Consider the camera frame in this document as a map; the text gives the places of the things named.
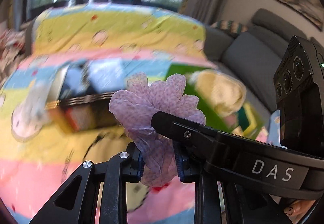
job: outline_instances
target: silver bolt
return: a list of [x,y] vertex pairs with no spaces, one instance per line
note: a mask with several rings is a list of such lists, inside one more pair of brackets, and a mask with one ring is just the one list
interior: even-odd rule
[[89,167],[92,166],[92,163],[91,163],[90,161],[85,161],[85,162],[83,162],[82,166],[83,166],[84,168],[89,168]]
[[127,157],[129,157],[129,153],[127,153],[127,152],[121,152],[121,153],[119,154],[119,157],[120,157],[120,158],[127,158]]
[[185,131],[183,136],[184,138],[189,139],[191,137],[191,132]]

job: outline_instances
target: crumpled purple cloth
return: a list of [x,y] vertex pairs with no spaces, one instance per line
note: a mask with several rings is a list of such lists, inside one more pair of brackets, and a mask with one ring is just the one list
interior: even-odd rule
[[185,86],[186,77],[180,74],[149,86],[147,75],[139,73],[127,81],[127,90],[119,90],[111,98],[109,111],[143,154],[145,169],[141,182],[144,185],[161,187],[177,175],[172,140],[151,126],[155,113],[164,111],[206,124],[205,115],[197,110],[199,98],[183,95]]

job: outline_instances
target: black camera module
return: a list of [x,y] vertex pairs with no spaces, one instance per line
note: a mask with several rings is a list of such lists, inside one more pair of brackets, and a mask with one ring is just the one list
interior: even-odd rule
[[281,93],[282,93],[282,89],[281,89],[280,83],[277,84],[276,92],[277,92],[278,98],[280,98],[281,97]]
[[283,88],[285,89],[286,93],[289,93],[291,91],[292,87],[292,80],[291,80],[291,74],[289,70],[286,70],[285,73],[283,74]]
[[300,80],[304,73],[304,66],[299,57],[295,57],[294,60],[294,74],[297,80]]

